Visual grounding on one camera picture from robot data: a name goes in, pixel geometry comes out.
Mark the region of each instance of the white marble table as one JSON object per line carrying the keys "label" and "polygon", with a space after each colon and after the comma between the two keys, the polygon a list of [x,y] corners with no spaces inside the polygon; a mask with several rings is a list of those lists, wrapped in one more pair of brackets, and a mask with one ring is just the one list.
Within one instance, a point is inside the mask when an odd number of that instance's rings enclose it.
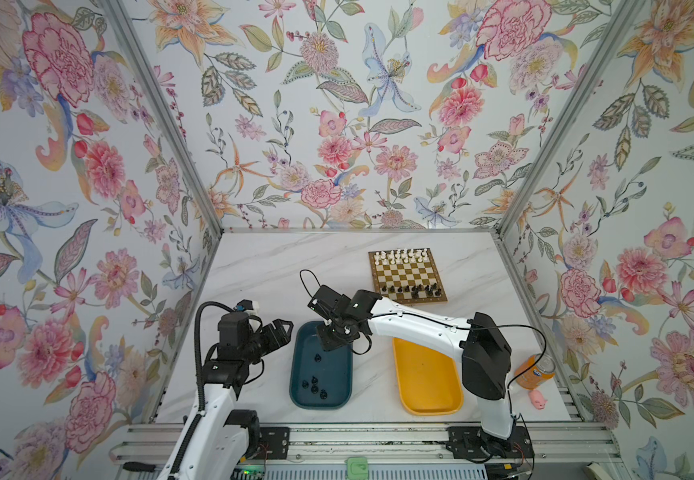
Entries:
{"label": "white marble table", "polygon": [[[260,317],[265,322],[276,318],[294,322],[291,343],[265,357],[264,375],[243,388],[237,408],[255,409],[264,423],[477,420],[480,412],[476,398],[466,390],[464,406],[453,415],[414,416],[407,412],[400,404],[392,341],[380,336],[374,336],[373,348],[368,354],[353,356],[352,398],[342,408],[306,410],[296,407],[288,395],[298,327],[320,320],[307,308],[309,297],[298,272],[310,269],[321,283],[352,296],[356,290],[373,289],[367,252],[411,246],[431,249],[448,294],[447,303],[423,305],[422,310],[463,318],[471,318],[480,311],[493,317],[496,324],[528,324],[494,242],[486,233],[226,234],[200,301],[215,300],[233,306],[240,300],[256,300],[261,304]],[[304,279],[314,292],[317,284],[313,278],[305,274]],[[217,341],[216,322],[223,313],[223,310],[209,308],[203,314],[203,355]],[[540,351],[532,330],[507,328],[502,333],[512,347],[514,369],[529,355]],[[195,395],[193,335],[190,327],[158,411],[160,423],[181,422],[192,405]],[[361,351],[366,345],[361,339],[354,348]],[[259,366],[252,366],[251,376],[259,369]],[[510,390],[514,411],[522,412],[527,421],[570,419],[554,382],[545,382],[540,387],[548,400],[544,410],[533,408],[527,391],[515,383]]]}

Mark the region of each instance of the blue tray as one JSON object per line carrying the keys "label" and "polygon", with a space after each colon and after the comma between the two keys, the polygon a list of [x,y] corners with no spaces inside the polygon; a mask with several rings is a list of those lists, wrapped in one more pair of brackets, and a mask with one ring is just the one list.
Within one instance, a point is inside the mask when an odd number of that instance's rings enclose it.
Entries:
{"label": "blue tray", "polygon": [[[324,352],[315,331],[321,323],[307,322],[296,334],[289,393],[299,408],[333,410],[341,408],[352,395],[352,350],[347,345]],[[320,355],[320,362],[315,361],[316,355]],[[318,379],[317,393],[312,393],[313,377]],[[325,399],[320,398],[322,390],[328,393]]]}

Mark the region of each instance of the yellow tray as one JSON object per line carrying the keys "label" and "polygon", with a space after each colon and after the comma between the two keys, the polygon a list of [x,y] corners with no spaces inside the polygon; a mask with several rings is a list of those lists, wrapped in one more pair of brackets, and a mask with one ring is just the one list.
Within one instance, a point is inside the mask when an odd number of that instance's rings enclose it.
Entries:
{"label": "yellow tray", "polygon": [[464,404],[456,362],[440,352],[393,339],[398,390],[403,407],[414,415],[450,415]]}

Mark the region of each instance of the wooden chessboard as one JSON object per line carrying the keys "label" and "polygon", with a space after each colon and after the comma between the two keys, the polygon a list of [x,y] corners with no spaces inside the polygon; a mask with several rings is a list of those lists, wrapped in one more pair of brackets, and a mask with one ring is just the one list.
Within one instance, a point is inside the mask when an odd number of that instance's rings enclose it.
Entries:
{"label": "wooden chessboard", "polygon": [[[368,252],[368,262],[371,265],[371,275],[374,277],[375,292],[403,305],[448,302],[431,250],[428,249],[428,262],[417,262],[416,259],[409,259],[408,264],[394,265],[382,265],[381,263],[375,265],[374,254],[376,253]],[[430,295],[424,288],[419,290],[419,298],[412,298],[410,291],[398,292],[400,287],[413,285],[422,285],[424,287],[424,285],[433,285],[434,283],[438,284],[440,296],[435,296],[434,292]],[[383,286],[386,286],[388,289],[390,286],[394,286],[395,292],[390,293],[388,290],[382,292],[381,287]]]}

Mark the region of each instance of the floral wallpaper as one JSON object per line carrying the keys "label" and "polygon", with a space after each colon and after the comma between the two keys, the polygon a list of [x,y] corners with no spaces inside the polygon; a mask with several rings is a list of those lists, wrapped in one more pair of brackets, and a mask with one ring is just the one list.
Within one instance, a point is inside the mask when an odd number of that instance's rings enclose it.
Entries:
{"label": "floral wallpaper", "polygon": [[580,410],[694,480],[694,0],[647,5],[506,242]]}
{"label": "floral wallpaper", "polygon": [[616,6],[126,2],[229,229],[495,226]]}
{"label": "floral wallpaper", "polygon": [[107,21],[0,0],[0,479],[115,475],[216,241]]}

